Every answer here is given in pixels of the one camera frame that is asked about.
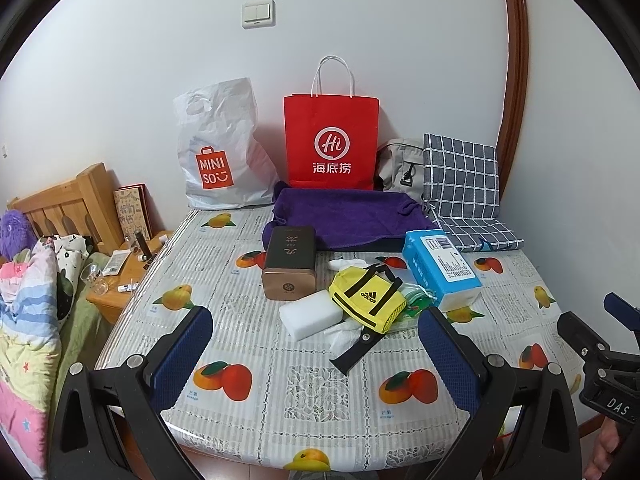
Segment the human hand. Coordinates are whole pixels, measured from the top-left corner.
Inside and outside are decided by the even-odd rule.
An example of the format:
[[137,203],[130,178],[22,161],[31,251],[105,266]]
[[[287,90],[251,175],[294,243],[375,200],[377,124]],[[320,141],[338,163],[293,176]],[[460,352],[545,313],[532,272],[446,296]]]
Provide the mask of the human hand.
[[586,480],[600,480],[602,474],[609,468],[613,460],[612,453],[620,444],[620,436],[616,423],[605,418],[600,434],[593,445],[593,453],[589,459],[587,469],[584,470]]

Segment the adidas logo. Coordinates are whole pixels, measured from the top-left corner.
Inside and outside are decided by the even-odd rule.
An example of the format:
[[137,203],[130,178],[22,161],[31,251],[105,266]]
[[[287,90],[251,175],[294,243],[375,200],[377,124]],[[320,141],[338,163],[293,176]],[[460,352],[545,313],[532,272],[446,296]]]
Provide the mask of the adidas logo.
[[360,295],[365,299],[369,300],[371,303],[376,302],[376,291],[373,292],[361,292]]

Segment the yellow adidas bag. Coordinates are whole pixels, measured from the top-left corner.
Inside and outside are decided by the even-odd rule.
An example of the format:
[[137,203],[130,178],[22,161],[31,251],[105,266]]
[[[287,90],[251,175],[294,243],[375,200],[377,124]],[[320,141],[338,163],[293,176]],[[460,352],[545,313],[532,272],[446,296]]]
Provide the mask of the yellow adidas bag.
[[[384,272],[389,283],[378,273]],[[347,267],[336,274],[329,286],[332,301],[357,322],[384,334],[406,307],[406,299],[398,292],[402,280],[385,264],[366,269]]]

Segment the light switch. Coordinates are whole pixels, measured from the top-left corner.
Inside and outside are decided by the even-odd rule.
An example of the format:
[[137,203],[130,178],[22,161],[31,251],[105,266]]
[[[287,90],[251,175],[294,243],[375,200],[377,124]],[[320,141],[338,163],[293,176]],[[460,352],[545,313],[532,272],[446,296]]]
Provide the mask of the light switch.
[[273,0],[255,0],[242,5],[242,27],[273,25]]
[[258,5],[255,7],[255,19],[256,20],[268,20],[269,19],[269,4]]

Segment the book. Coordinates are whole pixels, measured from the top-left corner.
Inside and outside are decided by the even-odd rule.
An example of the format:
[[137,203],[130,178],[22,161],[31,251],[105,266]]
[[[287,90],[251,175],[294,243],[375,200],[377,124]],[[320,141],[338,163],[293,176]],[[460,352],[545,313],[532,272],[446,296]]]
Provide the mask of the book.
[[142,232],[145,240],[151,240],[152,231],[146,209],[145,185],[124,186],[113,192],[118,220],[125,237],[135,239],[135,232]]

